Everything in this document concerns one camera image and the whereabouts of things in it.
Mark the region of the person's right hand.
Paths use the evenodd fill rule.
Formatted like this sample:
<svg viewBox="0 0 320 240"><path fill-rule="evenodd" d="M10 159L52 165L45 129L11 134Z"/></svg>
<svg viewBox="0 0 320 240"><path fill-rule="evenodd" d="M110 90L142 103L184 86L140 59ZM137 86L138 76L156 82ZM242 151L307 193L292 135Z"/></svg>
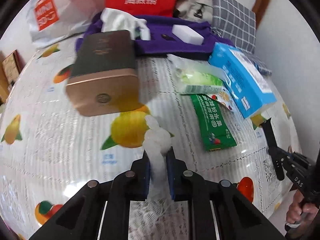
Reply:
<svg viewBox="0 0 320 240"><path fill-rule="evenodd" d="M316 217L318 208L312 203L306 203L301 207L300 203L303 199L303 195L299 190L297 190L286 213L286 222L288 224L294 224L295 222L301 221L303 213L307 214L304 222L311 222Z"/></svg>

